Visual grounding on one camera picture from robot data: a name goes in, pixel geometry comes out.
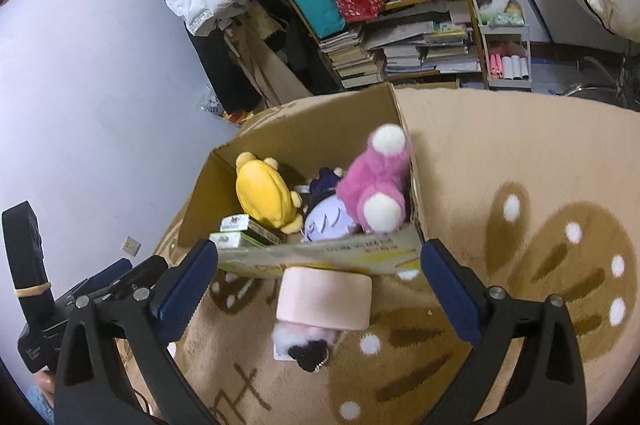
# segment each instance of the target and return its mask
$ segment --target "floor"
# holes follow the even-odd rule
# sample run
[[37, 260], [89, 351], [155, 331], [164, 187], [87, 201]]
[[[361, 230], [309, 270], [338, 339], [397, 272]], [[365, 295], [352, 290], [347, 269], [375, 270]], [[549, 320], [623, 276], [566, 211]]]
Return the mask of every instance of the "floor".
[[[162, 0], [7, 0], [0, 26], [0, 211], [31, 203], [57, 297], [126, 257], [127, 236], [148, 257], [238, 128], [200, 109], [209, 82]], [[26, 388], [1, 248], [0, 297], [0, 356]]]
[[[534, 59], [532, 68], [531, 90], [540, 94], [562, 94], [576, 84], [602, 84], [610, 85], [603, 75], [593, 68], [579, 70], [572, 62], [550, 62], [546, 60]], [[463, 87], [482, 89], [482, 82], [465, 82]]]

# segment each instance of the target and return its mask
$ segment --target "purple plush toy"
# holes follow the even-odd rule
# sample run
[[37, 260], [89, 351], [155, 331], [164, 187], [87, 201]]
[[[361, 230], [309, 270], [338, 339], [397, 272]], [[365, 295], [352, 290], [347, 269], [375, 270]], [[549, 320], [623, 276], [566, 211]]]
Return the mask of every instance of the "purple plush toy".
[[399, 125], [384, 124], [369, 136], [367, 150], [336, 187], [347, 213], [363, 230], [388, 233], [404, 223], [402, 182], [410, 160], [409, 140]]
[[304, 243], [341, 239], [360, 230], [347, 213], [344, 203], [335, 195], [335, 187], [341, 179], [341, 169], [322, 167], [318, 177], [311, 181], [311, 198], [303, 229]]

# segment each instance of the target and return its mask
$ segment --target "metal screw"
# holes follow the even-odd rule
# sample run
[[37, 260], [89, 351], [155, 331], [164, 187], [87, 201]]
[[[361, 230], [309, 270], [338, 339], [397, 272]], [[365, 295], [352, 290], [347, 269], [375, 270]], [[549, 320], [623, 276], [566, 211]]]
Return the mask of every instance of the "metal screw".
[[149, 288], [138, 288], [133, 292], [133, 298], [137, 301], [147, 300], [150, 294]]
[[564, 300], [562, 300], [562, 297], [559, 295], [551, 295], [549, 297], [549, 302], [551, 302], [556, 308], [561, 308], [564, 304]]
[[489, 288], [489, 296], [492, 299], [502, 300], [505, 298], [507, 292], [500, 288], [500, 286], [491, 286]]
[[76, 308], [84, 308], [89, 303], [89, 297], [86, 295], [81, 295], [76, 300]]

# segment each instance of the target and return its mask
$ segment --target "person's hand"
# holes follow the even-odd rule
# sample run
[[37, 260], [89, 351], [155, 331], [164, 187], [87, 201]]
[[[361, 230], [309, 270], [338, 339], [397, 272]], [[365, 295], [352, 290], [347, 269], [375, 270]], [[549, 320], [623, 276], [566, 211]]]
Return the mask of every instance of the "person's hand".
[[53, 395], [56, 392], [56, 375], [51, 371], [42, 370], [33, 375], [33, 378], [45, 400], [47, 400], [47, 403], [53, 409]]

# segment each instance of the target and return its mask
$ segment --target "blue gripper pad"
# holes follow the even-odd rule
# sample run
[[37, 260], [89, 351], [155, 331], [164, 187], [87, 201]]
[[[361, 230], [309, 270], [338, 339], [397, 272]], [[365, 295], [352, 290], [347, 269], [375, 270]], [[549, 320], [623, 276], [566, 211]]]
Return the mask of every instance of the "blue gripper pad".
[[162, 275], [149, 303], [149, 310], [157, 319], [159, 344], [166, 346], [180, 340], [217, 269], [216, 245], [200, 239], [180, 264]]
[[108, 266], [100, 273], [96, 273], [93, 277], [89, 277], [75, 293], [76, 297], [86, 295], [94, 291], [98, 291], [101, 288], [107, 287], [114, 280], [119, 279], [127, 271], [131, 270], [131, 261], [129, 259], [120, 259], [114, 262], [111, 266]]
[[447, 249], [444, 248], [441, 255], [438, 245], [444, 248], [436, 239], [422, 245], [420, 268], [458, 338], [475, 346], [482, 339], [480, 308], [443, 257], [445, 253], [449, 254]]

